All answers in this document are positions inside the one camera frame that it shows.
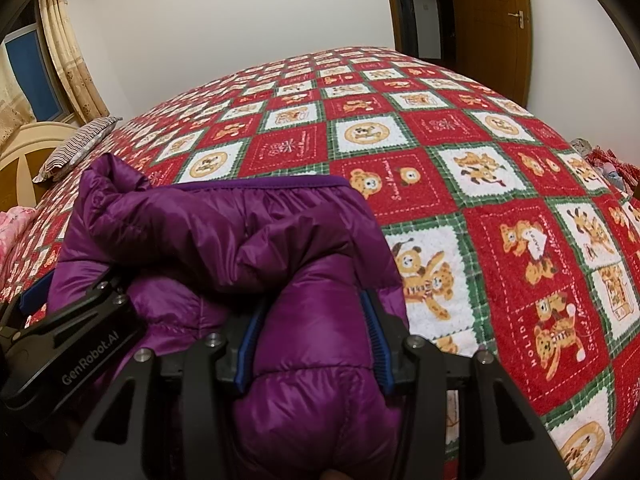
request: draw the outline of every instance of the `red square patch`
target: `red square patch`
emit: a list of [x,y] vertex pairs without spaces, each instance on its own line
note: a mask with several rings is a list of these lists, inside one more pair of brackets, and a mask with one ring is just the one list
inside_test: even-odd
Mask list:
[[457,108],[480,110],[483,112],[503,112],[503,110],[489,101],[489,99],[482,97],[481,94],[471,94],[459,90],[438,90],[438,94]]
[[640,337],[633,338],[613,359],[616,391],[616,439],[619,439],[638,408],[640,400]]
[[231,108],[242,106],[247,103],[257,103],[258,101],[264,101],[270,99],[273,96],[273,89],[265,90],[263,92],[256,92],[255,94],[249,94],[236,97],[231,103]]
[[394,111],[391,103],[379,94],[350,95],[324,101],[329,121],[367,114],[385,114]]
[[213,124],[200,139],[198,149],[207,148],[220,142],[251,137],[258,130],[261,118],[261,115],[250,115]]
[[302,82],[305,82],[305,81],[311,81],[315,77],[316,77],[316,74],[314,72],[309,72],[308,74],[301,74],[301,75],[297,75],[295,77],[290,77],[289,79],[283,79],[280,82],[279,86],[293,85],[294,83],[302,83]]
[[283,95],[281,97],[274,97],[267,104],[267,110],[279,110],[280,108],[287,108],[304,103],[310,103],[312,101],[319,101],[320,91],[318,89],[303,90],[297,94]]
[[481,85],[480,83],[468,83],[469,88],[481,92],[483,94],[492,95],[496,97],[500,97],[498,92],[491,90],[489,87]]
[[420,148],[335,160],[329,168],[362,193],[382,225],[457,210],[440,173]]
[[417,79],[383,79],[382,81],[370,81],[369,85],[380,93],[429,89],[427,85]]
[[534,409],[567,402],[609,363],[600,317],[541,199],[467,209],[500,360]]
[[461,110],[433,110],[400,114],[415,138],[424,146],[445,142],[476,142],[492,140],[479,124]]
[[255,136],[238,176],[269,173],[285,168],[325,162],[326,124],[309,124],[270,134]]
[[436,78],[442,79],[445,78],[442,72],[434,69],[431,66],[405,66],[398,67],[398,70],[401,70],[409,77],[425,77],[425,78]]
[[347,72],[344,74],[328,75],[318,78],[318,86],[320,88],[352,83],[362,83],[362,76],[357,72]]
[[550,148],[567,150],[570,147],[558,132],[538,119],[518,117],[518,122]]
[[371,61],[368,63],[356,63],[353,65],[354,69],[362,70],[379,70],[382,68],[395,68],[386,61]]
[[153,186],[168,186],[174,183],[182,163],[182,157],[168,158],[151,166],[145,171],[145,175]]
[[504,143],[501,146],[541,195],[585,195],[582,186],[548,148],[513,143]]

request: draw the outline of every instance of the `white square patch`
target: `white square patch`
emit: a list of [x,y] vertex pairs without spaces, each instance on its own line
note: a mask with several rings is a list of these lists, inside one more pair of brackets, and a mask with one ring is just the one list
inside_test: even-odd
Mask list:
[[245,140],[239,140],[233,144],[216,146],[210,150],[195,153],[178,182],[200,182],[228,176],[233,171],[238,154],[245,142]]
[[306,90],[312,90],[314,87],[313,81],[303,81],[302,83],[293,83],[291,85],[284,85],[278,88],[276,92],[277,96],[297,94]]
[[568,202],[554,206],[569,229],[590,269],[616,264],[620,254],[605,223],[590,203]]
[[449,70],[440,69],[440,71],[447,77],[455,79],[456,81],[463,81],[465,83],[475,83],[473,79],[467,77],[466,75],[459,74],[457,72],[451,72]]
[[353,59],[350,59],[349,61],[351,61],[352,64],[357,64],[357,63],[374,63],[380,60],[377,57],[355,57]]
[[572,478],[588,480],[612,447],[607,389],[601,389],[572,418],[553,428],[550,435],[560,455],[568,459]]
[[251,86],[250,88],[247,88],[244,92],[242,92],[242,95],[253,95],[260,92],[265,92],[267,90],[271,90],[274,86],[276,86],[275,81],[271,81],[270,83],[265,83],[263,85]]
[[226,111],[226,113],[220,117],[220,121],[228,121],[245,115],[260,113],[266,102],[267,101],[258,101],[257,103],[249,103],[237,108],[231,108],[231,110]]
[[522,106],[514,103],[511,99],[505,99],[504,97],[491,97],[487,96],[489,100],[496,103],[500,108],[506,110],[508,113],[518,115],[521,117],[533,117],[533,114],[525,110]]
[[163,136],[158,137],[154,142],[149,146],[149,148],[157,148],[158,146],[162,146],[164,143],[168,142],[173,138],[173,136],[178,132],[178,130],[172,130]]
[[577,153],[558,153],[558,157],[562,159],[569,168],[569,171],[577,176],[578,180],[580,180],[587,189],[609,189],[591,164]]
[[297,70],[299,68],[304,68],[309,66],[309,62],[305,61],[304,63],[296,63],[295,65],[290,65],[289,70]]
[[280,70],[284,68],[284,63],[278,63],[277,65],[271,65],[264,69],[265,72],[270,72],[271,70]]
[[290,77],[296,77],[299,75],[309,74],[311,72],[311,68],[301,68],[300,70],[294,70],[293,72],[288,72],[284,75],[284,79],[289,79]]
[[403,110],[422,110],[428,108],[449,108],[442,99],[433,92],[402,92],[389,94]]
[[431,88],[435,88],[436,90],[462,90],[466,92],[469,91],[469,88],[465,88],[460,83],[456,83],[451,79],[420,78],[420,81],[425,83],[425,85],[430,86]]
[[409,332],[436,340],[472,326],[475,320],[465,263],[453,227],[434,227],[385,238],[402,276]]
[[640,309],[625,266],[622,263],[595,270],[591,277],[611,325],[613,339],[625,335],[638,319]]
[[267,79],[274,79],[280,76],[280,72],[270,72],[267,75],[261,75],[260,77],[255,78],[256,82],[267,81]]
[[152,132],[146,134],[142,137],[134,146],[134,149],[138,150],[142,148],[142,146],[146,146],[148,143],[152,142],[156,139],[158,135],[160,135],[164,131],[164,128],[160,128],[159,130],[153,130]]
[[502,195],[527,189],[507,160],[491,146],[441,150],[438,154],[467,196]]
[[405,77],[395,68],[381,68],[379,70],[365,70],[362,75],[370,81],[379,81],[381,79],[400,79]]
[[371,90],[367,85],[355,83],[352,85],[328,86],[322,89],[325,95],[331,99],[334,97],[345,97],[347,95],[370,94]]
[[623,204],[622,209],[624,210],[626,217],[629,218],[629,221],[636,228],[638,234],[640,234],[640,210],[633,207],[631,202]]
[[318,72],[318,74],[320,75],[320,77],[329,77],[331,75],[347,74],[349,72],[353,72],[353,70],[351,70],[351,67],[345,65],[345,66],[334,66],[333,68],[326,68]]
[[196,132],[191,132],[184,136],[176,137],[164,147],[164,150],[162,150],[158,157],[156,157],[155,162],[160,162],[161,160],[165,160],[166,158],[169,158],[171,156],[188,152],[193,146],[196,145],[196,142],[200,140],[200,137],[203,133],[204,130],[197,130]]
[[393,116],[341,121],[335,124],[340,153],[406,146],[409,140]]
[[296,124],[313,123],[318,120],[318,103],[309,103],[270,112],[264,123],[265,130],[285,128]]
[[320,61],[316,61],[316,65],[328,65],[329,63],[340,63],[340,59],[337,57],[332,57],[330,59],[321,59]]
[[536,142],[536,139],[531,137],[522,126],[509,116],[492,112],[471,112],[471,114],[496,137]]

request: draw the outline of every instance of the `wooden door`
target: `wooden door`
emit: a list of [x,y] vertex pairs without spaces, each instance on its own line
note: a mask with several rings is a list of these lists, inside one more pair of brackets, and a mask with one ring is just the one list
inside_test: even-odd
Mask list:
[[456,70],[522,106],[531,72],[529,0],[453,0]]

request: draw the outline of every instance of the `bed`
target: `bed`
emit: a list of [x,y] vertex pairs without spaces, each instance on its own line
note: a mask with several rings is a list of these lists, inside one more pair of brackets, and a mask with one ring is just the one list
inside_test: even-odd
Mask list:
[[[444,351],[497,351],[574,480],[638,424],[638,202],[491,89],[393,50],[347,47],[184,92],[116,130],[44,195],[1,271],[0,300],[54,268],[82,170],[105,152],[155,186],[343,176],[396,258],[412,332]],[[453,395],[448,417],[453,475]]]
[[25,124],[0,148],[0,211],[16,205],[36,207],[49,184],[34,184],[47,157],[73,134],[75,126],[43,121]]

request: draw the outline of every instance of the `blue window pane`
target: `blue window pane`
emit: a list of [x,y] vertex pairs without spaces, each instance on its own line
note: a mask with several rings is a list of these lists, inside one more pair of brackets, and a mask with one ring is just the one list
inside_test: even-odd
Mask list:
[[31,103],[39,121],[50,121],[62,113],[62,107],[49,81],[49,74],[40,55],[40,44],[35,30],[6,42],[6,51],[14,69],[15,78]]

